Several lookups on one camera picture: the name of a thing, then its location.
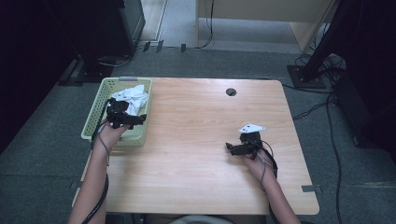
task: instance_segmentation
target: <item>electrical cord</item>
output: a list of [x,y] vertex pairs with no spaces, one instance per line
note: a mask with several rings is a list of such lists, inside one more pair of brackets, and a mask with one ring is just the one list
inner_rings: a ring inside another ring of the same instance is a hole
[[[327,102],[330,102],[330,98],[332,97],[332,94],[329,94],[327,97]],[[329,120],[329,126],[330,126],[330,137],[332,139],[332,149],[334,150],[335,158],[337,159],[337,166],[338,166],[338,177],[337,177],[337,190],[335,193],[335,210],[337,212],[337,218],[338,218],[338,223],[342,224],[342,219],[341,219],[341,214],[340,214],[340,187],[341,187],[341,161],[340,157],[338,155],[338,150],[334,142],[334,132],[332,129],[332,118],[330,116],[330,110],[329,110],[329,104],[326,104],[326,111],[327,111],[327,118]]]
[[214,7],[214,3],[215,3],[215,0],[212,0],[212,6],[210,8],[210,25],[209,25],[209,22],[207,21],[207,17],[206,17],[206,25],[209,28],[210,36],[209,36],[209,38],[207,39],[206,43],[203,46],[197,47],[196,49],[203,49],[203,48],[207,47],[210,44],[210,42],[212,42],[212,39],[213,39],[213,7]]
[[82,224],[88,223],[92,219],[92,217],[96,214],[96,212],[99,210],[99,208],[102,206],[103,202],[105,201],[105,198],[107,196],[107,191],[108,191],[108,175],[106,174],[105,188],[103,189],[102,196],[100,197],[99,202],[96,204],[96,206],[87,215],[84,221],[82,221]]
[[111,67],[121,67],[121,66],[124,66],[125,64],[127,64],[129,61],[131,61],[131,59],[132,59],[132,55],[130,55],[128,57],[128,59],[123,63],[99,63],[99,64],[105,65],[105,66],[111,66]]
[[303,117],[308,116],[312,111],[314,111],[314,110],[316,110],[316,109],[318,109],[318,108],[320,108],[320,107],[322,107],[322,106],[324,106],[326,104],[328,104],[328,102],[322,103],[322,104],[318,104],[318,105],[314,105],[308,111],[305,111],[305,112],[303,112],[303,113],[301,113],[299,115],[294,116],[293,120],[302,119]]

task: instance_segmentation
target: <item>wooden table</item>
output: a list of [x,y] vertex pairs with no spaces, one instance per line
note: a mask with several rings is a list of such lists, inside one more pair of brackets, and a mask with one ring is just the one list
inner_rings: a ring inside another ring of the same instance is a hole
[[[269,214],[268,201],[240,158],[248,123],[266,128],[278,181],[296,214],[318,212],[315,192],[282,86],[273,80],[154,78],[143,147],[116,147],[108,167],[108,212]],[[226,94],[234,88],[235,96]]]

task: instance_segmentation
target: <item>black cabinet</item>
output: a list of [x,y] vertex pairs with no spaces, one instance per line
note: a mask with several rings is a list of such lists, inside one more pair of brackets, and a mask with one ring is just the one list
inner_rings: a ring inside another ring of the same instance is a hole
[[132,57],[144,24],[140,0],[0,1],[0,153],[78,55]]

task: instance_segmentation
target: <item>gray carpet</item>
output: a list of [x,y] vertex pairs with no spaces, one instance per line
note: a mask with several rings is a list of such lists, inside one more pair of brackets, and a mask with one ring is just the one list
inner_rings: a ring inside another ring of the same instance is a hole
[[[113,77],[275,78],[291,85],[286,65],[296,54],[220,50],[139,50],[115,68]],[[65,223],[90,153],[80,133],[99,84],[55,86],[0,156],[0,223]],[[285,88],[293,116],[324,103],[327,94]],[[334,142],[342,165],[340,211],[344,223],[394,223],[396,166],[388,152],[354,147],[347,121],[329,106]],[[320,211],[301,216],[314,223],[337,223],[337,162],[326,107],[295,120],[309,173],[318,185]]]

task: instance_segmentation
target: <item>black cable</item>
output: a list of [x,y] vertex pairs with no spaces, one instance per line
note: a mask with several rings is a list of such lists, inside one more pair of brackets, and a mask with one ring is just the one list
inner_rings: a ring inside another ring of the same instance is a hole
[[318,104],[318,105],[314,105],[314,106],[312,106],[312,108],[310,108],[308,111],[305,111],[305,112],[303,112],[303,113],[301,113],[301,114],[299,114],[299,115],[294,116],[294,117],[293,117],[293,120],[302,119],[303,117],[308,116],[312,111],[314,111],[314,110],[316,110],[316,109],[318,109],[318,108],[320,108],[320,107],[326,105],[327,103],[328,103],[328,102],[322,103],[322,104]]
[[99,202],[96,204],[96,206],[92,209],[92,211],[87,215],[87,217],[82,221],[82,224],[88,223],[92,217],[97,213],[99,208],[102,206],[103,202],[105,201],[105,198],[107,196],[107,190],[108,190],[108,175],[106,174],[106,182],[105,182],[105,188],[103,189],[102,196],[99,199]]
[[132,59],[132,55],[130,55],[128,57],[128,59],[125,62],[123,62],[123,63],[100,63],[99,62],[99,64],[105,65],[105,66],[111,66],[111,67],[121,67],[121,66],[127,64],[129,61],[131,61],[131,59]]
[[[332,94],[329,94],[327,97],[327,102],[330,102]],[[337,159],[337,166],[338,166],[338,178],[337,178],[337,190],[335,193],[335,210],[337,212],[337,217],[338,217],[338,223],[342,224],[342,219],[341,219],[341,214],[340,214],[340,187],[341,187],[341,161],[340,157],[338,155],[338,150],[337,147],[335,146],[334,142],[334,133],[332,129],[332,118],[330,116],[330,111],[329,111],[329,104],[326,104],[326,111],[327,111],[327,118],[329,120],[329,125],[330,125],[330,136],[332,139],[332,149],[334,150],[335,158]]]
[[[258,79],[262,79],[262,80],[276,80],[276,79],[267,78],[267,77],[260,77],[260,78],[258,78]],[[282,83],[282,86],[283,86],[283,87],[286,87],[286,88],[293,89],[293,90],[295,90],[295,91],[306,91],[306,92],[322,93],[322,94],[329,94],[329,93],[332,93],[332,91],[309,91],[309,90],[305,90],[305,89],[294,88],[294,87],[292,87],[292,86],[288,86],[288,85],[283,84],[283,83]]]
[[215,0],[212,0],[212,7],[210,9],[210,25],[209,25],[209,23],[207,21],[207,17],[206,17],[206,25],[209,28],[210,36],[203,46],[197,47],[195,49],[203,49],[203,48],[207,47],[210,44],[210,42],[212,42],[212,39],[213,39],[213,7],[214,7],[214,5],[215,5]]

